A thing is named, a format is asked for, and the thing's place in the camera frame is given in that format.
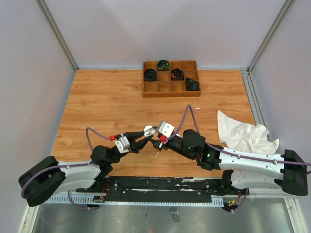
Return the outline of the white charging case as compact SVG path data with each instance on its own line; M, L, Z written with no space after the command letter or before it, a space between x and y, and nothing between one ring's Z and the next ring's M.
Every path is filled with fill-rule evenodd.
M148 125L144 128L144 136L152 137L156 133L156 127Z

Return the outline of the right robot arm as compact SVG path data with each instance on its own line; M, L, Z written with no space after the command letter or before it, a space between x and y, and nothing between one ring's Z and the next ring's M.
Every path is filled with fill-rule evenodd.
M151 138L158 150L172 150L205 170L223 170L220 188L225 194L245 188L279 188L296 196L308 195L307 164L293 150L283 154L255 154L231 150L205 142L194 130L184 131L182 136L167 139L169 131L150 128L145 135Z

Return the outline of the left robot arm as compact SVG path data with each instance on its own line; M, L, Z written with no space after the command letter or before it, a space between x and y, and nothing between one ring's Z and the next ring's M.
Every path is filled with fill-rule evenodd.
M63 162L48 156L19 177L21 197L35 207L61 192L79 188L99 192L104 187L103 177L113 169L112 164L128 153L139 153L152 137L147 132L115 135L113 147L96 146L90 159L83 162Z

